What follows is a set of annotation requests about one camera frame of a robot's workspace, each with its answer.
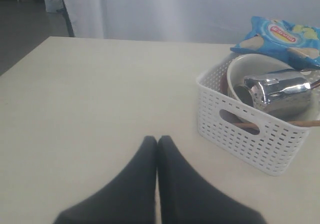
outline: basket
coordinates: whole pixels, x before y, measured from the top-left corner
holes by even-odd
[[[238,56],[231,53],[197,78],[198,132],[259,170],[279,176],[299,151],[310,128],[289,124],[222,94],[222,77],[231,61]],[[310,82],[318,80],[320,71],[312,71],[306,78]],[[319,89],[314,90],[317,99]],[[259,131],[233,125],[233,122],[237,122],[236,116],[256,124]]]

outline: floor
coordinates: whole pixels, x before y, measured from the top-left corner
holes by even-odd
[[[50,36],[68,37],[62,14],[47,13],[42,0],[0,0],[0,75]]]

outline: white curtain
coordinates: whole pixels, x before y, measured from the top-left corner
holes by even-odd
[[[320,0],[64,0],[76,37],[236,43],[251,16],[320,27]]]

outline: white table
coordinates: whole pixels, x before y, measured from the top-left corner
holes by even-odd
[[[195,79],[229,47],[47,39],[0,77],[0,222],[52,223],[120,172],[145,135],[171,135],[202,176],[268,223],[319,223],[319,131],[280,177],[197,133]]]

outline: wooden chopstick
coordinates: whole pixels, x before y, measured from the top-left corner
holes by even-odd
[[[288,123],[295,125],[297,127],[303,128],[310,128],[310,127],[320,127],[320,120],[295,120],[295,121],[288,121]],[[233,123],[238,128],[255,128],[257,129],[258,126],[254,123],[244,123],[238,122]]]

